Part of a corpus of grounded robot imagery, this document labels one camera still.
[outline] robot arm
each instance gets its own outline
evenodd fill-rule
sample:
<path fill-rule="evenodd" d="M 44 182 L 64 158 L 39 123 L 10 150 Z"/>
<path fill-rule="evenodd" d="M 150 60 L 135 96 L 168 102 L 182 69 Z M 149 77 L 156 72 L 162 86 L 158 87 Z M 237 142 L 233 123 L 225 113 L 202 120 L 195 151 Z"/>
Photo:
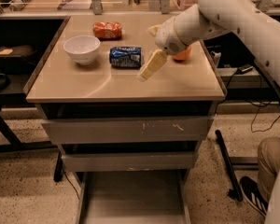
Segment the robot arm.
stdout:
<path fill-rule="evenodd" d="M 199 39 L 233 32 L 280 87 L 280 22 L 258 10 L 250 0 L 198 0 L 162 24 L 157 46 L 175 55 Z"/>

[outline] speckled floor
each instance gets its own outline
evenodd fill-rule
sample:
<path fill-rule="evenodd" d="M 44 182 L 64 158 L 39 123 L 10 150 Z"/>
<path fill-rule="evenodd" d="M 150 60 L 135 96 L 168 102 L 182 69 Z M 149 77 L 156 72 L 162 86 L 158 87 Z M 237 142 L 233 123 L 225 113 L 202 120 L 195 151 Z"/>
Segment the speckled floor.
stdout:
<path fill-rule="evenodd" d="M 6 112 L 8 124 L 23 142 L 48 139 L 34 110 Z M 247 202 L 227 196 L 231 182 L 227 176 L 215 130 L 221 130 L 231 156 L 256 156 L 259 142 L 266 136 L 280 136 L 280 119 L 266 132 L 251 132 L 255 114 L 218 115 L 200 148 L 200 156 L 185 185 L 192 224 L 262 223 L 263 218 Z M 258 114 L 253 130 L 266 130 L 278 113 Z M 0 134 L 0 144 L 7 141 Z M 53 181 L 57 149 L 0 154 L 0 224 L 75 223 L 78 198 L 64 177 Z M 74 177 L 68 178 L 79 191 Z M 255 170 L 237 170 L 236 175 L 257 177 Z"/>

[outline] drawer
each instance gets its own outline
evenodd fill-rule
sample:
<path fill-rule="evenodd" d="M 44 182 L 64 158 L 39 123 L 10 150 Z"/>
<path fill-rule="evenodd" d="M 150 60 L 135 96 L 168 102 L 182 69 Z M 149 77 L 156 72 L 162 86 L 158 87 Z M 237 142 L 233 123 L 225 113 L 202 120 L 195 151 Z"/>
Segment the drawer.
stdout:
<path fill-rule="evenodd" d="M 79 224 L 190 224 L 178 171 L 85 173 Z"/>
<path fill-rule="evenodd" d="M 42 125 L 53 144 L 203 140 L 212 116 L 116 119 L 49 119 Z"/>
<path fill-rule="evenodd" d="M 197 151 L 62 155 L 71 172 L 191 169 L 197 158 Z"/>

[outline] white bowl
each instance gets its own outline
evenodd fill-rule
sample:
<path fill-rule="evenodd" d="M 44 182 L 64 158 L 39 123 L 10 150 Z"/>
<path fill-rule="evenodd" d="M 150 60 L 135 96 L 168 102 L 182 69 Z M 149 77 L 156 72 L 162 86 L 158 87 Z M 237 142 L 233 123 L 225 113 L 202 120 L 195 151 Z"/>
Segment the white bowl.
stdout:
<path fill-rule="evenodd" d="M 79 35 L 65 41 L 63 48 L 76 63 L 93 63 L 100 51 L 101 41 L 93 35 Z"/>

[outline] table top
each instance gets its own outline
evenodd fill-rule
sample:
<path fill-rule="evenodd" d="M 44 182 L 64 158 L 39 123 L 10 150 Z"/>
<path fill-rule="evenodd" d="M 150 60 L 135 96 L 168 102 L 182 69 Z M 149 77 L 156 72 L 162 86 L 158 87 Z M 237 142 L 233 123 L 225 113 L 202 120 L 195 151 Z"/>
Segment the table top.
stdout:
<path fill-rule="evenodd" d="M 151 12 L 71 16 L 28 92 L 27 101 L 42 104 L 222 100 L 224 91 L 200 42 L 192 44 L 191 54 L 184 62 L 178 63 L 169 56 L 167 63 L 146 82 L 137 80 L 137 69 L 111 67 L 109 51 L 116 46 L 141 47 L 147 59 L 157 49 L 147 28 L 171 16 Z M 63 44 L 76 35 L 93 35 L 96 21 L 120 22 L 122 38 L 102 41 L 95 63 L 79 65 L 67 56 Z"/>

